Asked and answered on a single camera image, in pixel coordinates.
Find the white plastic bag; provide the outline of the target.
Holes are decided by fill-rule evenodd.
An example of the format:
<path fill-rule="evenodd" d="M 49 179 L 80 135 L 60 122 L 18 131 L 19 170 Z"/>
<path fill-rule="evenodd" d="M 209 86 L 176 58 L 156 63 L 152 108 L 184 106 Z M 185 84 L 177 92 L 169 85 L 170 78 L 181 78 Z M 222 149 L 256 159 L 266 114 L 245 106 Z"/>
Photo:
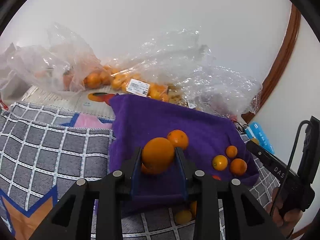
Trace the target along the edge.
<path fill-rule="evenodd" d="M 85 78 L 102 65 L 91 46 L 76 32 L 53 23 L 47 30 L 49 48 L 11 45 L 5 65 L 23 81 L 60 95 L 74 96 L 86 89 Z"/>

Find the grey checkered table cloth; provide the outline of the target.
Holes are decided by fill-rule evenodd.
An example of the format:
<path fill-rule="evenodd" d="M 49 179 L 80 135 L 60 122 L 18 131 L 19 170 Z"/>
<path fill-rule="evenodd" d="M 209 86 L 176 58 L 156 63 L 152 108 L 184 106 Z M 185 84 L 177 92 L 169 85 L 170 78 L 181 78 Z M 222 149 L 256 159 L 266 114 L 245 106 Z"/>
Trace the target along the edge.
<path fill-rule="evenodd" d="M 29 239 L 57 201 L 79 178 L 109 172 L 114 118 L 16 102 L 1 110 L 1 222 L 8 236 Z M 256 158 L 260 173 L 249 188 L 266 207 L 277 179 Z M 194 220 L 179 225 L 174 208 L 122 219 L 124 239 L 192 239 Z"/>

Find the brown wooden door frame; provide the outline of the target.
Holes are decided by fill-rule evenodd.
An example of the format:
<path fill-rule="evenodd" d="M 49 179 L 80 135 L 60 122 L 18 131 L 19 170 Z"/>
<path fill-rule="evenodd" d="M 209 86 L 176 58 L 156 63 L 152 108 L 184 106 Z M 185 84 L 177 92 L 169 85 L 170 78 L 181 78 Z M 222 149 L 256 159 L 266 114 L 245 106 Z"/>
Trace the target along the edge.
<path fill-rule="evenodd" d="M 260 107 L 266 103 L 285 72 L 296 44 L 300 29 L 300 20 L 300 11 L 291 4 L 290 18 L 283 42 L 267 77 L 263 81 L 263 89 L 260 94 Z"/>

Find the small orange tangerine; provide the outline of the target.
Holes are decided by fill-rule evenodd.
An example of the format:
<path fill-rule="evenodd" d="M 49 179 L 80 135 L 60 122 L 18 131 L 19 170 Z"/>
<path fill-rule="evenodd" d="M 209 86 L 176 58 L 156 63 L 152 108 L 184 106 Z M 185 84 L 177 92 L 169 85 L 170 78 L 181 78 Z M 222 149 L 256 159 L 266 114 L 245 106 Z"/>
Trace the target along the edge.
<path fill-rule="evenodd" d="M 256 143 L 257 145 L 260 145 L 260 142 L 257 138 L 251 138 L 251 141 Z"/>

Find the large clear plastic bag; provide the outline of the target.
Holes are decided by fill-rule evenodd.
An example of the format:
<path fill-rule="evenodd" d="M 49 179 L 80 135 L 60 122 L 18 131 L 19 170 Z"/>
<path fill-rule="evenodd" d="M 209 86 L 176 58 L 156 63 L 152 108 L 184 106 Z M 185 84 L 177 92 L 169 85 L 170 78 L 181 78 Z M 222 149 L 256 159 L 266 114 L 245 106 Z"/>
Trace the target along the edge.
<path fill-rule="evenodd" d="M 135 59 L 144 79 L 173 86 L 199 111 L 230 118 L 259 109 L 261 82 L 217 65 L 198 31 L 162 33 L 145 42 Z"/>

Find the clear bag of tangerines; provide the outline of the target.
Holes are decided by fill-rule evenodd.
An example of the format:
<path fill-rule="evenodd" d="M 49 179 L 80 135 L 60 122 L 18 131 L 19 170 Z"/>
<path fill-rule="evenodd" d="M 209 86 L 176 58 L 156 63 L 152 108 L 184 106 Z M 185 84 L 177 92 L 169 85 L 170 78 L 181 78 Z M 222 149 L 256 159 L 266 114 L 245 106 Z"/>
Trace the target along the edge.
<path fill-rule="evenodd" d="M 88 99 L 110 104 L 115 92 L 133 94 L 142 97 L 168 102 L 168 85 L 144 69 L 142 65 L 127 69 L 105 65 L 88 74 L 82 81 L 86 89 L 98 89 L 110 86 L 112 92 L 93 92 Z"/>

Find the purple towel covered tray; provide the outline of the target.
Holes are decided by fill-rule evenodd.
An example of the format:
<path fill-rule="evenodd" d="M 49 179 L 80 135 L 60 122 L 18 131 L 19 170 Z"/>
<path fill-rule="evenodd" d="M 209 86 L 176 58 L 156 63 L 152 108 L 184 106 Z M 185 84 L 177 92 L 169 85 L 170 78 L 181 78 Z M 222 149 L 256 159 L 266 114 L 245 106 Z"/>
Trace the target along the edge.
<path fill-rule="evenodd" d="M 116 118 L 110 170 L 120 169 L 142 149 L 137 192 L 123 205 L 126 213 L 182 199 L 182 178 L 174 162 L 179 147 L 196 167 L 223 181 L 240 179 L 253 186 L 259 177 L 252 155 L 231 120 L 171 103 L 124 94 L 94 93 L 92 101 L 109 105 Z"/>

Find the yellow green small fruit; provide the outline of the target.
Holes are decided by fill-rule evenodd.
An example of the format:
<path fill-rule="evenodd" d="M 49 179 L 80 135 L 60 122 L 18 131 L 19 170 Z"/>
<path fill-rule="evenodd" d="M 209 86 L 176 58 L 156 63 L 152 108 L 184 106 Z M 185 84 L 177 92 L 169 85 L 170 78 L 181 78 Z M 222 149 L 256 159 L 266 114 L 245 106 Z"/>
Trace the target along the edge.
<path fill-rule="evenodd" d="M 174 220 L 176 224 L 183 225 L 189 223 L 192 217 L 193 215 L 189 210 L 181 210 L 176 213 Z"/>
<path fill-rule="evenodd" d="M 190 205 L 190 211 L 194 218 L 196 217 L 196 208 L 197 208 L 197 201 L 194 201 Z"/>

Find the blue tissue pack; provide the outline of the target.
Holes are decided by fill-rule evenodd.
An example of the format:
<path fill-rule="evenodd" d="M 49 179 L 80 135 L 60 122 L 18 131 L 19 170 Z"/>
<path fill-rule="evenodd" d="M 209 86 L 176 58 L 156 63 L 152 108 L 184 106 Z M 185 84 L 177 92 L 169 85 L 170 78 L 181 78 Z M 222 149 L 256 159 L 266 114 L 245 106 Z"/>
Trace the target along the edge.
<path fill-rule="evenodd" d="M 249 139 L 257 139 L 257 141 L 259 141 L 259 145 L 262 148 L 274 154 L 274 149 L 259 123 L 255 121 L 250 123 L 248 126 L 245 127 L 245 133 L 247 134 Z"/>

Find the large orange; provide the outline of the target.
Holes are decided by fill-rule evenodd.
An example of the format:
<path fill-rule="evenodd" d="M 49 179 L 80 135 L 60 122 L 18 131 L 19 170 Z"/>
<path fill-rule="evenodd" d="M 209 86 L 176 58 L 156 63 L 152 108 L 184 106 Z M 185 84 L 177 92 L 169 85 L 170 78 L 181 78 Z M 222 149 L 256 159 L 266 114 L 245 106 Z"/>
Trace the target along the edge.
<path fill-rule="evenodd" d="M 173 162 L 175 149 L 172 143 L 163 137 L 156 137 L 146 143 L 142 150 L 142 163 L 150 175 L 165 172 Z"/>

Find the small red tomato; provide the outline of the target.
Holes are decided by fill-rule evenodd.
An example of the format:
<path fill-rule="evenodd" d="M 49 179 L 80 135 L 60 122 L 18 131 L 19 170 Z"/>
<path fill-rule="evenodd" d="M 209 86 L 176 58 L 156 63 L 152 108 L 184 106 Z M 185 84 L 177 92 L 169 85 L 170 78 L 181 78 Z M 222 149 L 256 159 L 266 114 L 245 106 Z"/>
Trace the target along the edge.
<path fill-rule="evenodd" d="M 213 177 L 215 180 L 221 181 L 221 178 L 220 178 L 219 176 L 217 176 L 217 175 L 212 175 L 212 177 Z"/>

